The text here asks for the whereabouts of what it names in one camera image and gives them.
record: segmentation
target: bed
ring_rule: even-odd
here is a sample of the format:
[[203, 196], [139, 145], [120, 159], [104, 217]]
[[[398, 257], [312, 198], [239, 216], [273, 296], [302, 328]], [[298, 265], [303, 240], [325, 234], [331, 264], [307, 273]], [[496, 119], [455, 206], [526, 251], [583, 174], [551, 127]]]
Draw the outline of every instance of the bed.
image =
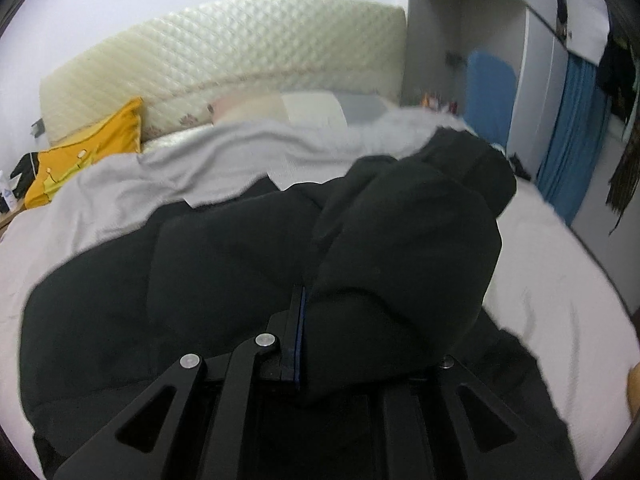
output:
[[[0, 426], [37, 476], [17, 377], [20, 316], [33, 286], [163, 203], [223, 200], [265, 173], [281, 189], [325, 182], [363, 155], [407, 156], [439, 126], [468, 129], [447, 113], [394, 107], [404, 28], [401, 9], [368, 2], [228, 0], [133, 27], [43, 81], [53, 144], [132, 95], [147, 107], [143, 154], [87, 168], [50, 205], [22, 213], [0, 242], [0, 260], [11, 262], [0, 269]], [[242, 136], [234, 123], [242, 114], [210, 124], [211, 102], [247, 90], [284, 96], [289, 124], [252, 116]], [[340, 102], [372, 94], [384, 103], [376, 112], [350, 113]], [[636, 333], [606, 275], [534, 186], [518, 181], [498, 227], [503, 249], [484, 307], [538, 359], [581, 475], [592, 478], [631, 423], [626, 377], [640, 362]]]

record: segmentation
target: curtain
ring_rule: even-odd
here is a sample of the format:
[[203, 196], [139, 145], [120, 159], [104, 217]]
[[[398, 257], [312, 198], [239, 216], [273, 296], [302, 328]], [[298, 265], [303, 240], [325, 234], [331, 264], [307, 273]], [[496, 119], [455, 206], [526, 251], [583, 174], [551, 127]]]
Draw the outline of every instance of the curtain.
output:
[[596, 66], [569, 54], [564, 91], [537, 186], [567, 224], [587, 193], [607, 134], [610, 98], [596, 88]]

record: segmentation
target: headboard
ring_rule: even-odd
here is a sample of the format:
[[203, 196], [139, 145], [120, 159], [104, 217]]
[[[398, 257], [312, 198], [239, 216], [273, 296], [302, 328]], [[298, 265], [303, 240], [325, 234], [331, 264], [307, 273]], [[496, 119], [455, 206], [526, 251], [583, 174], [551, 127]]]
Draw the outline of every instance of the headboard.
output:
[[207, 123], [232, 91], [339, 90], [399, 99], [404, 10], [359, 0], [222, 0], [135, 25], [90, 48], [40, 85], [53, 145], [146, 104], [143, 140]]

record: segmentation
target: bottle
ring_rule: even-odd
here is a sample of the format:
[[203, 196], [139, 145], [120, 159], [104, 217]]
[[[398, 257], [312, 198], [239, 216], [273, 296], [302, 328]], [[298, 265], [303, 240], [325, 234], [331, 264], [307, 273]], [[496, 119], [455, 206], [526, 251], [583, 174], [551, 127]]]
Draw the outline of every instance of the bottle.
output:
[[0, 196], [4, 198], [10, 211], [18, 209], [18, 201], [15, 199], [14, 192], [11, 191], [9, 181], [5, 179], [4, 174], [2, 174], [2, 170], [0, 170]]

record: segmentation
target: silver bolt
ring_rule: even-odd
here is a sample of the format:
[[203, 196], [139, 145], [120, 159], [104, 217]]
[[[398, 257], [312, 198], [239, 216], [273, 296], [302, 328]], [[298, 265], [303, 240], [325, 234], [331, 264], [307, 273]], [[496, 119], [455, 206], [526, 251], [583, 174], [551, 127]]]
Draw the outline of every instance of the silver bolt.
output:
[[450, 355], [445, 355], [442, 362], [440, 362], [440, 368], [449, 370], [449, 368], [452, 368], [454, 364], [455, 361], [453, 360], [453, 357], [451, 357]]
[[196, 354], [187, 354], [180, 358], [180, 366], [182, 368], [193, 368], [194, 366], [198, 366], [199, 362], [200, 358]]
[[271, 346], [275, 342], [276, 342], [276, 336], [274, 336], [273, 334], [268, 334], [268, 333], [260, 334], [255, 338], [255, 343], [258, 346]]

